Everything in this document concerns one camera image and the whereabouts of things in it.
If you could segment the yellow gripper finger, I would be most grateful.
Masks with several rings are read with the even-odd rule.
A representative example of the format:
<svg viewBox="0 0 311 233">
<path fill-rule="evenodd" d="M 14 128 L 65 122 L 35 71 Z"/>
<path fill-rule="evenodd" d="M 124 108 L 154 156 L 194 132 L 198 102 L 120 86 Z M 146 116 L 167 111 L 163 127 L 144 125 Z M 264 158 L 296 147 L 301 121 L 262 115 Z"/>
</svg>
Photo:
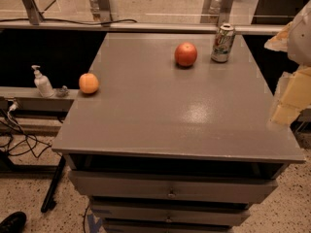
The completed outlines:
<svg viewBox="0 0 311 233">
<path fill-rule="evenodd" d="M 285 25 L 280 32 L 278 32 L 264 44 L 264 47 L 268 50 L 287 52 L 292 25 L 292 22 L 289 22 L 287 25 Z"/>
<path fill-rule="evenodd" d="M 311 67 L 300 65 L 291 73 L 284 72 L 279 79 L 269 121 L 289 126 L 300 113 L 311 105 Z"/>
</svg>

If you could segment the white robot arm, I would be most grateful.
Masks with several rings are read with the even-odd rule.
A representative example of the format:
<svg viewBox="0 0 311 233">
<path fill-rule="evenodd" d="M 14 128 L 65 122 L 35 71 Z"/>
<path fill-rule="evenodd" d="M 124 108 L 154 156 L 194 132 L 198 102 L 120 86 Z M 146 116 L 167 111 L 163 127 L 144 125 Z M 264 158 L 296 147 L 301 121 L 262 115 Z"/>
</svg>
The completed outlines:
<svg viewBox="0 0 311 233">
<path fill-rule="evenodd" d="M 264 47 L 283 51 L 298 64 L 279 79 L 270 112 L 271 123 L 289 126 L 311 105 L 311 1 Z"/>
</svg>

